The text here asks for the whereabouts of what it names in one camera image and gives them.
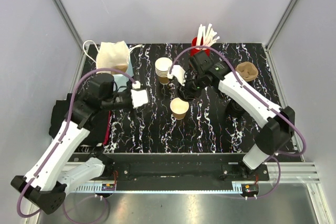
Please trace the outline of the black plastic cup lid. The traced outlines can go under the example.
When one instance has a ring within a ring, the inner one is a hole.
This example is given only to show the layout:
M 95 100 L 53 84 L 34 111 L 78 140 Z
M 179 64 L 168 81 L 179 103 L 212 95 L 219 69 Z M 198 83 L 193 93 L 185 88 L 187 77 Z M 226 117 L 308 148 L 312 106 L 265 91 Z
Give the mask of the black plastic cup lid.
M 177 92 L 177 96 L 185 101 L 185 102 L 192 102 L 193 100 L 195 100 L 195 96 L 189 93 L 184 93 L 184 92 Z

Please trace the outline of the single brown paper cup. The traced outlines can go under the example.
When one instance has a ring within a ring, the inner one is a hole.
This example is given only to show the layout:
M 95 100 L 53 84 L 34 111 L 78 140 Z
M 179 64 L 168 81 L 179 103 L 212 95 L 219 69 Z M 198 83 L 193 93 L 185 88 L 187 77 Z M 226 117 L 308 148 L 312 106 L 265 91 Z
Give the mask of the single brown paper cup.
M 181 120 L 186 116 L 189 107 L 189 103 L 180 98 L 175 98 L 170 103 L 172 114 L 177 120 Z

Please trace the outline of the light blue paper bag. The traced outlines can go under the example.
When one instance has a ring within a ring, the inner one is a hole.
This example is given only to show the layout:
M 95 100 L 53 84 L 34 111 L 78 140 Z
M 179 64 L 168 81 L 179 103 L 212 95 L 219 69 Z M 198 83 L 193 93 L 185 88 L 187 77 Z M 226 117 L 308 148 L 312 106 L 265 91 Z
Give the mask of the light blue paper bag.
M 128 78 L 133 78 L 133 66 L 131 62 L 131 52 L 133 49 L 141 47 L 141 45 L 129 48 L 125 41 L 119 42 L 101 42 L 100 46 L 93 40 L 86 40 L 82 44 L 84 54 L 96 64 L 96 69 L 113 68 L 119 65 L 127 65 L 128 69 L 126 74 L 111 74 L 109 71 L 101 71 L 99 73 L 107 73 L 114 78 L 114 87 L 118 91 L 123 91 L 127 87 L 127 83 L 130 81 Z

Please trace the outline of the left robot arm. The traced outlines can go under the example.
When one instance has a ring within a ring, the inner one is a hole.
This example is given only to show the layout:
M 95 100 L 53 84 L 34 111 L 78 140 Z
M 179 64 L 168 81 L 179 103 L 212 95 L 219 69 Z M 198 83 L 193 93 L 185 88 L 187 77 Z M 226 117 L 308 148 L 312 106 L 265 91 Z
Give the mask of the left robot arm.
M 148 92 L 140 81 L 125 73 L 132 86 L 118 92 L 113 88 L 113 75 L 107 72 L 107 68 L 92 70 L 77 82 L 70 97 L 68 112 L 47 150 L 24 176 L 17 175 L 12 179 L 11 186 L 20 193 L 16 205 L 20 217 L 34 216 L 21 211 L 23 199 L 38 207 L 37 213 L 43 211 L 49 215 L 81 184 L 94 178 L 107 180 L 117 174 L 113 160 L 104 154 L 94 154 L 84 164 L 62 172 L 76 148 L 97 126 L 97 117 L 101 113 L 135 109 L 149 101 Z

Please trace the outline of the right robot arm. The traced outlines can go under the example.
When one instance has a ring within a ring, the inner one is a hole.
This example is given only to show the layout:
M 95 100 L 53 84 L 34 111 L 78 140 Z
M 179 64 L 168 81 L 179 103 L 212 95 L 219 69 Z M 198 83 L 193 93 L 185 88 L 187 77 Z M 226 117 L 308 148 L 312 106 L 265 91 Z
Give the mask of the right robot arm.
M 245 154 L 238 167 L 239 176 L 250 180 L 257 174 L 257 168 L 269 156 L 285 145 L 294 135 L 295 112 L 263 97 L 252 88 L 227 60 L 214 62 L 204 52 L 189 59 L 193 77 L 186 78 L 185 70 L 179 65 L 169 68 L 168 78 L 179 82 L 177 95 L 184 101 L 198 98 L 208 86 L 229 96 L 246 111 L 260 127 L 253 147 Z

